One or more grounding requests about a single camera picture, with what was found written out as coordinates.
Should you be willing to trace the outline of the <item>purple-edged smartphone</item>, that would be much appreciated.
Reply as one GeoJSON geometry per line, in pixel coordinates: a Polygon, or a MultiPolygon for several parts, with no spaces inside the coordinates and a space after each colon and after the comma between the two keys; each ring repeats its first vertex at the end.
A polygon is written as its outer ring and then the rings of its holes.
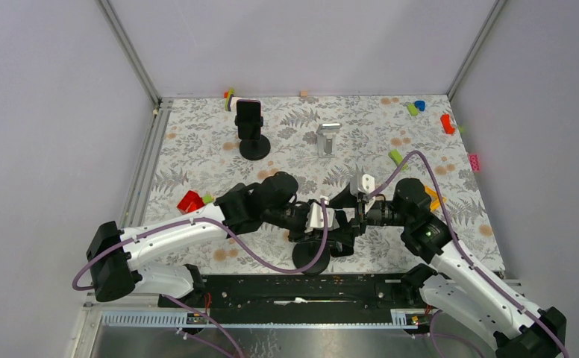
{"type": "Polygon", "coordinates": [[[235,125],[241,140],[259,140],[263,126],[261,103],[257,100],[240,99],[236,102],[235,125]]]}

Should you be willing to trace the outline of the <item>black round-base phone stand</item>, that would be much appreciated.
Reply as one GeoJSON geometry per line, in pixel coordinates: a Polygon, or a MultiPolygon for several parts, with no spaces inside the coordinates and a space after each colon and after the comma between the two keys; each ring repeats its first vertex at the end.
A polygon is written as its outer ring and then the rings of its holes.
{"type": "MultiPolygon", "coordinates": [[[[295,246],[292,250],[292,262],[297,269],[308,265],[316,256],[316,254],[319,252],[320,246],[322,244],[323,234],[324,232],[319,234],[312,234],[304,241],[294,242],[295,246]]],[[[327,239],[325,249],[319,256],[318,260],[308,270],[303,271],[303,274],[305,275],[321,274],[330,265],[332,258],[341,258],[341,257],[332,257],[330,255],[330,244],[328,243],[327,239]]]]}

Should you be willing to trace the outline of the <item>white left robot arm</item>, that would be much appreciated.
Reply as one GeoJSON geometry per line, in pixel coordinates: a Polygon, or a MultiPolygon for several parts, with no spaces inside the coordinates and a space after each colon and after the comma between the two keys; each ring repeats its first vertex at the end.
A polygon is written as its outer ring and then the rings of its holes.
{"type": "Polygon", "coordinates": [[[267,223],[306,239],[314,235],[323,252],[326,240],[339,228],[336,214],[322,197],[299,203],[294,197],[298,182],[278,172],[261,183],[238,183],[215,201],[191,213],[144,227],[119,228],[114,221],[101,224],[87,249],[87,266],[98,302],[116,301],[132,293],[178,298],[188,307],[204,299],[198,268],[157,262],[179,248],[238,234],[253,233],[267,223]]]}

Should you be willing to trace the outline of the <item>black phone stand with phone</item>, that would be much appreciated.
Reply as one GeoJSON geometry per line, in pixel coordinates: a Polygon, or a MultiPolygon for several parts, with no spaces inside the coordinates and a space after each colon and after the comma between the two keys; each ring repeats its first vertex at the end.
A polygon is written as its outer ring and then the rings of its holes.
{"type": "Polygon", "coordinates": [[[271,149],[269,139],[261,133],[263,116],[257,100],[240,99],[236,102],[235,125],[240,140],[241,156],[250,161],[262,160],[271,149]]]}

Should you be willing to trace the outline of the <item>black smartphone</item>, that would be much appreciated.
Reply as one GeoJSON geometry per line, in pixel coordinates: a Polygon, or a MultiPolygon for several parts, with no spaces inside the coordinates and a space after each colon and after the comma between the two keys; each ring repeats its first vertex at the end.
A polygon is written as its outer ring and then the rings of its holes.
{"type": "Polygon", "coordinates": [[[347,257],[354,253],[355,236],[353,233],[334,231],[328,234],[330,255],[332,257],[347,257]]]}

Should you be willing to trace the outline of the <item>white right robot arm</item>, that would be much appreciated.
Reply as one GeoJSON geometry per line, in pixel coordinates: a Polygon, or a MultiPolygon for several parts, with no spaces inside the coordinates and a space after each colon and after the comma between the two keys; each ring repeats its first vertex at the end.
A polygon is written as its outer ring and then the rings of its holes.
{"type": "Polygon", "coordinates": [[[402,227],[405,247],[423,261],[403,278],[404,303],[442,310],[478,334],[497,357],[557,357],[563,352],[564,314],[529,301],[455,241],[449,226],[431,212],[431,197],[420,180],[400,180],[390,201],[369,198],[375,180],[369,175],[361,180],[360,187],[347,186],[329,206],[354,208],[361,227],[402,227]]]}

